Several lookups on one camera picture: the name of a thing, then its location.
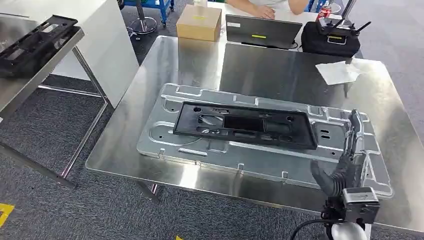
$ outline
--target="laptop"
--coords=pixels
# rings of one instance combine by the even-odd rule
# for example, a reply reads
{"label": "laptop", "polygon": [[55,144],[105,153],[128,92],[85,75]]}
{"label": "laptop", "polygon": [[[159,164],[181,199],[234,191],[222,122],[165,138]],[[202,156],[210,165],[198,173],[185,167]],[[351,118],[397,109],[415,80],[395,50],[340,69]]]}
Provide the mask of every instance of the laptop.
{"label": "laptop", "polygon": [[230,14],[225,15],[225,21],[227,41],[278,49],[292,48],[302,27],[298,22]]}

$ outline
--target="cardboard box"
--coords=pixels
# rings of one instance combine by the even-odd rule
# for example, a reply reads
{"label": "cardboard box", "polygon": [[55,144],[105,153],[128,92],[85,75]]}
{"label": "cardboard box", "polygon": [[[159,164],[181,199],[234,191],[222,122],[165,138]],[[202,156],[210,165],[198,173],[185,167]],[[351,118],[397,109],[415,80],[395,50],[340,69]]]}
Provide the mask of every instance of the cardboard box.
{"label": "cardboard box", "polygon": [[221,31],[219,8],[186,5],[176,22],[179,38],[217,41]]}

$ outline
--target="black cable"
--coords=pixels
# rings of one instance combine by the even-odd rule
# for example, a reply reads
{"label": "black cable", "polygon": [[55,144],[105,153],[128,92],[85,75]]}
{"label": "black cable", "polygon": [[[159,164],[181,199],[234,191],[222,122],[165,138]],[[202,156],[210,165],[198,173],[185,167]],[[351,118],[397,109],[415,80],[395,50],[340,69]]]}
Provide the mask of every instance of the black cable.
{"label": "black cable", "polygon": [[298,232],[307,225],[316,224],[316,223],[341,224],[344,222],[345,222],[344,220],[331,220],[331,219],[315,219],[315,220],[305,221],[304,223],[296,227],[296,229],[290,236],[290,240],[295,240],[296,234],[298,234]]}
{"label": "black cable", "polygon": [[289,49],[297,49],[298,48],[299,45],[298,45],[297,42],[293,41],[293,44],[296,44],[296,46],[290,47]]}

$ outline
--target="hand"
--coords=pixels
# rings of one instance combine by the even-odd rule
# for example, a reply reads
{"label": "hand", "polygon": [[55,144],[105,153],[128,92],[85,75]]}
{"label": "hand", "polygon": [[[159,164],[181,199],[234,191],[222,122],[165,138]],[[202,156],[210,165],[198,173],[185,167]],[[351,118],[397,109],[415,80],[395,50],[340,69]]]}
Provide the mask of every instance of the hand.
{"label": "hand", "polygon": [[275,12],[276,11],[269,6],[256,6],[253,15],[258,18],[275,19]]}

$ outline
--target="white cloth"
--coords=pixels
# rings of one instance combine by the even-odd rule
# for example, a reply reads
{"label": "white cloth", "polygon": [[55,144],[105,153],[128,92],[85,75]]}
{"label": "white cloth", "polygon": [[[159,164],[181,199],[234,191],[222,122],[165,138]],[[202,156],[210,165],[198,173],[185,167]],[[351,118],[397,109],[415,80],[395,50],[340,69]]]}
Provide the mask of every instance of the white cloth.
{"label": "white cloth", "polygon": [[249,1],[258,6],[268,6],[273,9],[289,9],[288,0],[249,0]]}

